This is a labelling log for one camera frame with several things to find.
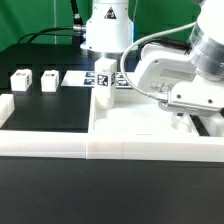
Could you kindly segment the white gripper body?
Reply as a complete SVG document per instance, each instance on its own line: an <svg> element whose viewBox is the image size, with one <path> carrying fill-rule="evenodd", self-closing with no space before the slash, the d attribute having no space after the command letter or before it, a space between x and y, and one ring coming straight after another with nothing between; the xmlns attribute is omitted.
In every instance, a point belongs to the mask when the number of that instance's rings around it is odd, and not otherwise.
<svg viewBox="0 0 224 224"><path fill-rule="evenodd" d="M133 83L165 111L210 117L224 109L224 81L200 74L184 50L146 44Z"/></svg>

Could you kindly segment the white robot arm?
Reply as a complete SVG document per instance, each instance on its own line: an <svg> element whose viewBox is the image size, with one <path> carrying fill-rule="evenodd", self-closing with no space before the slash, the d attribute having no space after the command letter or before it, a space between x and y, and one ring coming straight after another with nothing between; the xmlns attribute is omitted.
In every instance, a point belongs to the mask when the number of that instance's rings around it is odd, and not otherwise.
<svg viewBox="0 0 224 224"><path fill-rule="evenodd" d="M93 0L83 51L97 56L119 54L124 64L129 52L139 49L135 75L125 80L165 111L213 116L224 109L224 0L196 1L201 12L188 25L192 32L184 43L166 36L187 26L134 41L127 3Z"/></svg>

